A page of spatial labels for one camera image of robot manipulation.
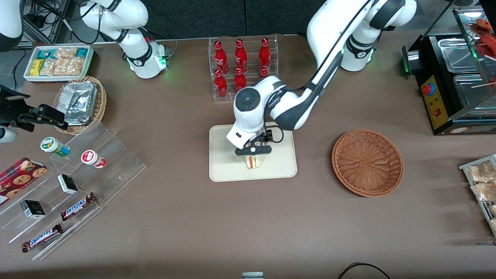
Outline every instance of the wicker basket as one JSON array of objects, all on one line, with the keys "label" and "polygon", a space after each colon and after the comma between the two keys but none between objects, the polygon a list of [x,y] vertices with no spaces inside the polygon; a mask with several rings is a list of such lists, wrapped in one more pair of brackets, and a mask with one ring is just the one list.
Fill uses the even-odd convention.
[{"label": "wicker basket", "polygon": [[332,149],[331,159],[344,186],[364,197],[385,196],[403,179],[403,158],[398,148],[372,130],[343,134]]},{"label": "wicker basket", "polygon": [[[91,123],[90,123],[90,124],[92,124],[95,121],[101,121],[103,119],[103,115],[105,113],[105,106],[107,105],[107,93],[105,92],[105,88],[103,88],[102,84],[96,78],[91,77],[91,76],[85,76],[82,78],[71,80],[68,83],[83,82],[83,81],[91,81],[98,86],[98,92],[97,92],[97,96],[96,96],[95,106],[93,108],[93,115],[91,117]],[[55,97],[55,102],[53,104],[54,108],[57,107],[57,103],[59,102],[59,98],[61,96],[62,88],[59,90],[59,93]],[[61,133],[77,135],[80,132],[82,132],[86,127],[88,127],[90,124],[88,124],[86,126],[69,126],[69,128],[67,128],[66,131],[64,131],[60,128],[57,128],[57,127],[55,129],[57,129]]]}]

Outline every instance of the acrylic display stand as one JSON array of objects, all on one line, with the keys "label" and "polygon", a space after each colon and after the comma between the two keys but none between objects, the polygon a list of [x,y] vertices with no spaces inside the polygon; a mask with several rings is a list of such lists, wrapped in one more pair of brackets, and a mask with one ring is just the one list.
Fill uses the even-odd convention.
[{"label": "acrylic display stand", "polygon": [[[284,139],[280,143],[269,142],[272,152],[257,155],[260,166],[248,169],[244,156],[236,156],[235,147],[226,138],[233,125],[213,126],[210,129],[209,144],[209,176],[214,182],[285,178],[296,175],[296,155],[293,132],[284,131]],[[272,129],[274,139],[281,138],[278,128]]]},{"label": "acrylic display stand", "polygon": [[[268,75],[279,74],[279,63],[278,63],[278,42],[277,35],[270,36],[246,36],[246,37],[225,37],[225,38],[210,38],[208,44],[208,56],[210,61],[210,77],[212,79],[212,92],[214,101],[233,101],[236,96],[236,86],[234,85],[234,77],[236,76],[236,60],[234,57],[234,51],[236,50],[236,40],[242,39],[245,50],[247,51],[248,57],[248,71],[245,73],[247,79],[247,86],[258,80],[260,76],[260,70],[258,68],[258,52],[262,47],[262,39],[269,39],[270,48],[270,71]],[[220,41],[222,43],[222,49],[227,55],[227,65],[229,66],[229,73],[224,76],[227,82],[227,98],[221,99],[215,90],[215,74],[214,71],[217,69],[217,64],[215,64],[215,41]]]},{"label": "acrylic display stand", "polygon": [[[45,163],[49,171],[0,207],[2,240],[8,240],[9,243],[18,246],[19,253],[22,253],[22,243],[53,228],[57,223],[61,224],[62,235],[54,236],[25,253],[33,260],[45,258],[98,214],[146,167],[136,154],[122,144],[116,133],[102,123],[90,125],[71,139],[67,145],[70,147],[70,153],[66,157],[52,155]],[[97,169],[83,164],[81,154],[88,149],[106,158],[107,165],[102,169]],[[79,189],[77,194],[69,195],[62,191],[57,180],[62,173],[73,178]],[[90,192],[94,193],[97,201],[92,202],[68,220],[62,221],[61,213]],[[39,201],[46,216],[39,220],[26,218],[20,205],[23,200]]]}]

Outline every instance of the red bottle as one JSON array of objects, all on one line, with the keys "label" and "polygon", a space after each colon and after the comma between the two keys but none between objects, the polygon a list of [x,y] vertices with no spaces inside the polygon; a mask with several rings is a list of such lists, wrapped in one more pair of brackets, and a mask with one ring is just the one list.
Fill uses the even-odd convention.
[{"label": "red bottle", "polygon": [[221,99],[227,98],[227,83],[226,79],[222,76],[222,73],[219,69],[215,69],[215,90],[217,91],[217,95]]},{"label": "red bottle", "polygon": [[258,79],[261,79],[261,78],[266,77],[266,76],[267,76],[267,74],[268,74],[267,68],[262,68],[262,69],[260,70],[260,76],[258,77]]},{"label": "red bottle", "polygon": [[229,66],[227,65],[227,55],[222,49],[222,43],[220,41],[215,41],[215,64],[217,68],[220,69],[222,75],[227,75],[229,73]]},{"label": "red bottle", "polygon": [[236,68],[236,76],[234,77],[234,84],[236,85],[236,92],[247,86],[247,79],[243,74],[243,70],[238,67]]},{"label": "red bottle", "polygon": [[236,57],[236,67],[240,67],[243,70],[243,73],[248,71],[248,62],[247,62],[247,51],[243,47],[243,40],[236,40],[236,51],[234,52],[234,56]]},{"label": "red bottle", "polygon": [[270,48],[269,39],[262,39],[262,47],[258,52],[259,70],[262,71],[263,68],[267,68],[270,71]]}]

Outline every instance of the tabletop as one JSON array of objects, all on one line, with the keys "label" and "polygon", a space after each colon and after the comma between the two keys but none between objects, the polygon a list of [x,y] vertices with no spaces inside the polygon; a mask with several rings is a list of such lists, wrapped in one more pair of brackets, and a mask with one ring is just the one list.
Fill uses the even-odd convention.
[{"label": "tabletop", "polygon": [[[418,31],[384,32],[360,72],[339,70],[306,124],[293,133],[293,178],[214,183],[208,132],[234,122],[232,103],[212,100],[208,39],[178,42],[169,71],[140,79],[117,44],[94,45],[89,75],[108,95],[103,122],[148,167],[95,218],[42,261],[1,238],[0,278],[336,278],[350,263],[392,278],[490,278],[491,231],[457,166],[495,153],[494,136],[433,136],[401,47]],[[279,77],[290,87],[316,70],[304,38],[278,36]],[[164,42],[173,46],[174,42]],[[61,84],[26,82],[27,103],[52,104]],[[348,191],[330,153],[343,133],[372,129],[400,150],[404,179],[382,198]],[[48,125],[0,145],[0,169],[38,161]]]}]

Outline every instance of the aluminum foil package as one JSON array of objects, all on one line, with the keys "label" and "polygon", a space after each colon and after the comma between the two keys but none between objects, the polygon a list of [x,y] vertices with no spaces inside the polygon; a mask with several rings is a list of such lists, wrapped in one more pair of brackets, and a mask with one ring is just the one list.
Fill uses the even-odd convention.
[{"label": "aluminum foil package", "polygon": [[64,120],[69,125],[84,126],[91,122],[97,91],[97,85],[90,81],[73,82],[63,87],[57,109],[65,113]]}]

